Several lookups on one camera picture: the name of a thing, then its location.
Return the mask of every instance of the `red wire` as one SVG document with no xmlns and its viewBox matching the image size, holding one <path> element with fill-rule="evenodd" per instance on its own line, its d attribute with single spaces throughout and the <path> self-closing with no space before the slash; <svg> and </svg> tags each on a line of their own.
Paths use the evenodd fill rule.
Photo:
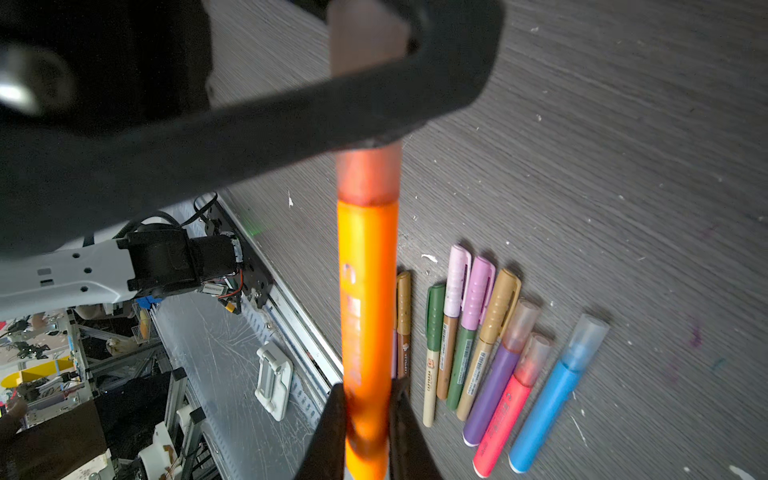
<svg viewBox="0 0 768 480">
<path fill-rule="evenodd" d="M 227 298 L 232 295 L 237 295 L 238 293 L 240 293 L 242 289 L 243 289 L 243 270 L 240 269 L 240 287 L 232 293 L 228 293 L 227 295 L 222 295 L 217 298 Z"/>
</svg>

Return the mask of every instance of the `white paint speck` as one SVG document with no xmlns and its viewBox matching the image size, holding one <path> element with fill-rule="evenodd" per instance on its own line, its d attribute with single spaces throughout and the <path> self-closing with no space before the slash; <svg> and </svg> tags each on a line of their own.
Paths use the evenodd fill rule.
<svg viewBox="0 0 768 480">
<path fill-rule="evenodd" d="M 581 441 L 584 442 L 584 446 L 589 448 L 589 445 L 587 445 L 587 439 L 584 438 L 584 433 L 581 432 L 581 427 L 578 426 L 578 424 L 576 423 L 576 419 L 574 418 L 573 415 L 571 415 L 571 420 L 574 421 L 574 425 L 576 425 L 576 429 L 578 430 L 578 434 L 581 435 Z"/>
<path fill-rule="evenodd" d="M 741 480 L 755 480 L 755 478 L 752 475 L 746 473 L 744 470 L 742 470 L 739 467 L 731 465 L 728 467 L 728 469 L 733 473 L 735 473 L 736 475 L 740 476 Z"/>
</svg>

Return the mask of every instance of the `marker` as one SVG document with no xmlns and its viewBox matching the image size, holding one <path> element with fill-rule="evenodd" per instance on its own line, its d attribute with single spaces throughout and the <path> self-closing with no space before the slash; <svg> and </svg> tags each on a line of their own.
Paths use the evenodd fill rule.
<svg viewBox="0 0 768 480">
<path fill-rule="evenodd" d="M 469 275 L 469 290 L 464 298 L 464 311 L 462 312 L 462 324 L 456 335 L 456 347 L 453 354 L 453 367 L 451 368 L 451 384 L 448 388 L 448 400 L 446 405 L 451 410 L 456 410 L 458 401 L 462 396 L 462 388 L 466 379 L 469 356 L 472 353 L 472 343 L 475 341 L 475 333 L 480 319 L 485 317 L 488 302 L 491 301 L 493 290 L 493 278 L 496 268 L 483 257 L 477 257 L 472 265 L 472 273 Z"/>
<path fill-rule="evenodd" d="M 424 413 L 422 422 L 431 427 L 435 421 L 435 401 L 437 393 L 437 366 L 440 358 L 440 327 L 443 306 L 445 304 L 445 285 L 433 285 L 427 292 L 427 369 L 424 378 Z"/>
<path fill-rule="evenodd" d="M 509 465 L 512 470 L 524 473 L 533 465 L 538 450 L 547 439 L 549 429 L 578 385 L 581 375 L 584 374 L 609 328 L 606 322 L 593 316 L 586 313 L 581 316 L 568 341 L 568 347 L 554 366 L 547 384 L 544 385 L 520 434 L 512 444 L 512 450 L 509 452 Z"/>
<path fill-rule="evenodd" d="M 496 350 L 491 371 L 488 372 L 469 413 L 467 424 L 464 425 L 464 443 L 467 445 L 474 447 L 482 440 L 540 312 L 541 309 L 526 299 L 520 299 L 512 312 L 512 318 L 502 334 L 502 342 Z"/>
<path fill-rule="evenodd" d="M 464 308 L 464 301 L 467 297 L 471 266 L 472 255 L 467 250 L 464 250 L 459 245 L 451 247 L 451 256 L 448 260 L 448 279 L 445 281 L 445 306 L 442 311 L 440 363 L 437 374 L 437 398 L 441 400 L 448 398 L 458 315 Z"/>
<path fill-rule="evenodd" d="M 411 273 L 397 276 L 397 378 L 411 374 Z"/>
<path fill-rule="evenodd" d="M 403 58 L 408 25 L 380 2 L 330 2 L 333 77 Z M 389 395 L 402 142 L 336 152 L 345 461 L 357 480 L 389 467 Z"/>
<path fill-rule="evenodd" d="M 525 401 L 531 394 L 531 388 L 536 383 L 541 369 L 544 368 L 550 350 L 552 350 L 552 342 L 543 336 L 534 333 L 528 337 L 515 372 L 502 393 L 502 400 L 498 403 L 491 423 L 488 424 L 488 429 L 485 430 L 485 435 L 475 453 L 475 459 L 472 460 L 478 476 L 487 478 L 493 472 L 496 460 L 502 453 L 512 427 L 518 421 Z"/>
<path fill-rule="evenodd" d="M 490 362 L 489 356 L 498 334 L 507 326 L 518 304 L 520 286 L 520 279 L 507 269 L 503 269 L 496 277 L 488 312 L 485 314 L 482 329 L 478 335 L 478 344 L 472 354 L 472 361 L 469 362 L 467 381 L 464 383 L 464 391 L 456 409 L 456 416 L 462 422 L 469 416 L 469 410 L 475 401 L 475 394 L 480 389 L 480 379 Z"/>
</svg>

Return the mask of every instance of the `yellow board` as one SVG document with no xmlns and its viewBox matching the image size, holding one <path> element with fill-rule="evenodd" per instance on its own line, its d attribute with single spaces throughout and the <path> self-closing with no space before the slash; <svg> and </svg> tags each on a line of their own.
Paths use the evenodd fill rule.
<svg viewBox="0 0 768 480">
<path fill-rule="evenodd" d="M 74 366 L 74 363 L 69 358 L 51 360 L 50 362 L 43 363 L 41 365 L 33 366 L 28 369 L 24 369 L 21 372 L 12 373 L 5 377 L 0 386 L 5 389 L 13 389 L 23 382 L 31 382 L 32 380 L 41 379 L 46 376 L 50 376 L 56 373 L 56 362 L 58 362 L 58 371 L 70 369 Z"/>
</svg>

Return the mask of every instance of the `transparent marker cap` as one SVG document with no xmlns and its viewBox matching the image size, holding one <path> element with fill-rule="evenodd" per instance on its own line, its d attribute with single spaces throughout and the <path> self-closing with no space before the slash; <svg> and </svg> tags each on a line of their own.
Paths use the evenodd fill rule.
<svg viewBox="0 0 768 480">
<path fill-rule="evenodd" d="M 552 342 L 545 336 L 534 333 L 528 337 L 523 354 L 515 367 L 515 378 L 521 385 L 531 387 L 547 362 Z"/>
<path fill-rule="evenodd" d="M 502 345 L 512 353 L 522 352 L 525 341 L 531 335 L 533 325 L 536 323 L 541 309 L 526 299 L 520 299 L 512 318 L 509 319 L 507 329 L 502 337 Z"/>
<path fill-rule="evenodd" d="M 565 366 L 573 372 L 586 369 L 610 328 L 603 320 L 581 315 L 562 356 Z"/>
</svg>

